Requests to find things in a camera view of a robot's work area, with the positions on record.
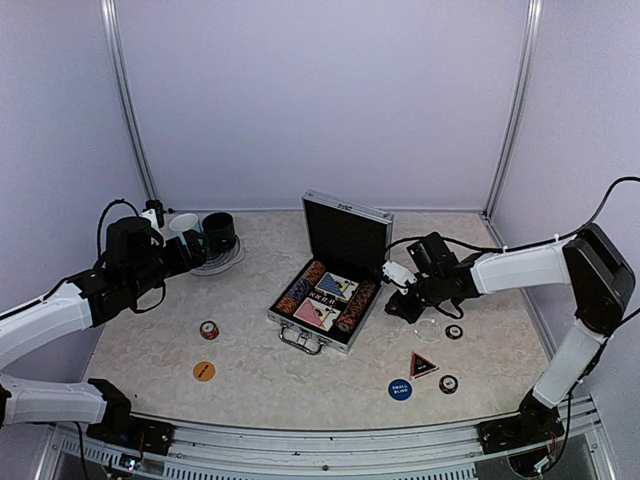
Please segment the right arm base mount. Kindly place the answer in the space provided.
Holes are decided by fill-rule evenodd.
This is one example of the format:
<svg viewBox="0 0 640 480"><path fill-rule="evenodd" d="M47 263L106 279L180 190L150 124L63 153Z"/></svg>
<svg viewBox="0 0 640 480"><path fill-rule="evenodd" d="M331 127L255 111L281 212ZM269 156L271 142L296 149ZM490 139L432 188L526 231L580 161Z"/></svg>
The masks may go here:
<svg viewBox="0 0 640 480"><path fill-rule="evenodd" d="M483 453L493 454L562 437L565 429L560 419L540 422L534 417L515 415L481 422L477 432Z"/></svg>

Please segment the red triangular button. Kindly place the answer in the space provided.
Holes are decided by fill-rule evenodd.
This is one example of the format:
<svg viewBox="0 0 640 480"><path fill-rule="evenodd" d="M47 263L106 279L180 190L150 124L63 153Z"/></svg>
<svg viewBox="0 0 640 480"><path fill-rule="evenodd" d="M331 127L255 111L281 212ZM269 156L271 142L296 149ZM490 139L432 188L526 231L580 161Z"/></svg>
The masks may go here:
<svg viewBox="0 0 640 480"><path fill-rule="evenodd" d="M410 374L409 379L411 381L434 373L439 370L439 367L433 362L427 360L424 356L412 352L410 362Z"/></svg>

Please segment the aluminium poker case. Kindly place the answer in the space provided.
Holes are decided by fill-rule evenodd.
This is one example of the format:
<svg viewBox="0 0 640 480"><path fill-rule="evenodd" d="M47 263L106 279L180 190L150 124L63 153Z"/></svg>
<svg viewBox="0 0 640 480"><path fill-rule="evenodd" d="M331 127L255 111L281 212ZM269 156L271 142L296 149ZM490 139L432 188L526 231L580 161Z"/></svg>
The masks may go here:
<svg viewBox="0 0 640 480"><path fill-rule="evenodd" d="M311 258L279 294L268 318L279 339L315 356L351 349L382 288L393 214L309 190L302 196Z"/></svg>

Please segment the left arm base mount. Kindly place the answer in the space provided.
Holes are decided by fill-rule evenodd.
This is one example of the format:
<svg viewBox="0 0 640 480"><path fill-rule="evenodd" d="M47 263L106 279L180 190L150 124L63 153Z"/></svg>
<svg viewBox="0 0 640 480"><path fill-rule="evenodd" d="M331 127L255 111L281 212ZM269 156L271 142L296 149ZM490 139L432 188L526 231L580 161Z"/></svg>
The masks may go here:
<svg viewBox="0 0 640 480"><path fill-rule="evenodd" d="M90 424L87 435L96 440L142 453L167 456L175 427L166 422L133 417L124 430L116 432L102 424Z"/></svg>

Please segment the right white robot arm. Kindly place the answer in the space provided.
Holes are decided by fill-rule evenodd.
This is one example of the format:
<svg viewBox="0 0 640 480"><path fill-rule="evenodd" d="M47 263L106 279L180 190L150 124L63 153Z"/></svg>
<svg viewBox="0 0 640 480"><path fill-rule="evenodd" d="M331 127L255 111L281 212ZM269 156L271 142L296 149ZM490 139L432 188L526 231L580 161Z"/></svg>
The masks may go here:
<svg viewBox="0 0 640 480"><path fill-rule="evenodd" d="M403 239L414 266L391 259L380 266L384 282L395 288L386 308L408 322L427 309L520 291L554 293L565 303L564 335L525 394L511 433L523 444L535 442L567 399L595 369L609 340L630 319L636 289L632 266L596 223L548 240L515 247L468 245L438 232Z"/></svg>

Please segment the red poker chip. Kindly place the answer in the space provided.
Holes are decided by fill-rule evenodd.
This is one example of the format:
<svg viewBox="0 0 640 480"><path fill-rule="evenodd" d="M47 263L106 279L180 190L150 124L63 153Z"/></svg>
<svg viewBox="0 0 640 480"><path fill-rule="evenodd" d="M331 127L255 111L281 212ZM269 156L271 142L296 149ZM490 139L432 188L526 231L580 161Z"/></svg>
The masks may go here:
<svg viewBox="0 0 640 480"><path fill-rule="evenodd" d="M215 340L219 336L219 328L213 321L204 321L199 327L199 332L205 340Z"/></svg>

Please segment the orange round button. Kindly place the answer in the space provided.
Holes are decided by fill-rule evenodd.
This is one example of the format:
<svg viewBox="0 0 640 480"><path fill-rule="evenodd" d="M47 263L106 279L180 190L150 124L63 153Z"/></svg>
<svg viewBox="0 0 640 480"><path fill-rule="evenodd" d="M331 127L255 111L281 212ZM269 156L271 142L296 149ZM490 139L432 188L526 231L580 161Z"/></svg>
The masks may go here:
<svg viewBox="0 0 640 480"><path fill-rule="evenodd" d="M193 376L199 382L208 382L216 375L215 366L208 361L197 363L193 368Z"/></svg>

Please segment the blue small blind button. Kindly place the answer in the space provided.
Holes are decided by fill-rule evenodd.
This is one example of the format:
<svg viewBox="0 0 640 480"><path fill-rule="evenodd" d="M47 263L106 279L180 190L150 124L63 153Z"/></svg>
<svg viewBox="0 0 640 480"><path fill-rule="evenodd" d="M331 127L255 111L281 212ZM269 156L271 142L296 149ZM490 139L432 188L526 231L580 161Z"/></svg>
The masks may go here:
<svg viewBox="0 0 640 480"><path fill-rule="evenodd" d="M406 401L412 393L412 385L405 379L392 380L388 385L388 394L395 401Z"/></svg>

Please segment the red playing card deck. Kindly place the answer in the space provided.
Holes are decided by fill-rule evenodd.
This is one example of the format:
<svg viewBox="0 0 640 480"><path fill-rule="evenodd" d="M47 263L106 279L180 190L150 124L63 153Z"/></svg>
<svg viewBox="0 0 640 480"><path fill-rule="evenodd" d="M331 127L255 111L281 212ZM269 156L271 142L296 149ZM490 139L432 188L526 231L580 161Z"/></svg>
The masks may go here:
<svg viewBox="0 0 640 480"><path fill-rule="evenodd" d="M323 331L329 331L345 306L342 303L328 305L315 299L306 298L296 309L293 316L306 325Z"/></svg>

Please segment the clear round dealer button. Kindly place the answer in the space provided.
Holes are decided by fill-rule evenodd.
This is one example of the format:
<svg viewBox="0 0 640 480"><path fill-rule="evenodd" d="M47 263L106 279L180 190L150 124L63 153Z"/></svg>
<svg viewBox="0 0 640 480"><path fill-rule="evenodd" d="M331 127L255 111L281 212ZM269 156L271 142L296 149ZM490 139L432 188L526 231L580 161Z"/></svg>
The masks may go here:
<svg viewBox="0 0 640 480"><path fill-rule="evenodd" d="M414 334L422 342L434 342L441 334L441 326L434 318L422 318L415 323Z"/></svg>

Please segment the blue playing card deck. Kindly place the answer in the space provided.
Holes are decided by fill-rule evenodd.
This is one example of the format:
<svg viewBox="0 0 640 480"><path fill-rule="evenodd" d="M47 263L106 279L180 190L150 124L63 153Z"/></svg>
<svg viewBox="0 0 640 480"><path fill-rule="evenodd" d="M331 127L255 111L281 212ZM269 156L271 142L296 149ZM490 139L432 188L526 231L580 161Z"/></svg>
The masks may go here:
<svg viewBox="0 0 640 480"><path fill-rule="evenodd" d="M348 302L357 291L359 283L337 274L326 272L316 284L316 290L331 295L336 300Z"/></svg>

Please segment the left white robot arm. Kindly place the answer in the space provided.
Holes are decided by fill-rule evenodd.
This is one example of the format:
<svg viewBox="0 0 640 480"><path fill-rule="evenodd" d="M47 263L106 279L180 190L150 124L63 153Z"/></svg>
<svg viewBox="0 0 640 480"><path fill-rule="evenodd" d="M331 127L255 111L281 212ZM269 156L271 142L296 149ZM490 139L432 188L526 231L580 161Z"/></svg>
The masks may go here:
<svg viewBox="0 0 640 480"><path fill-rule="evenodd" d="M165 290L167 279L202 266L206 236L190 229L165 239L142 216L125 217L106 232L106 249L93 268L61 280L49 293L1 316L1 364L74 332L97 328L139 299ZM57 383L1 377L1 423L82 422L97 425L121 445L133 443L140 424L131 402L110 382Z"/></svg>

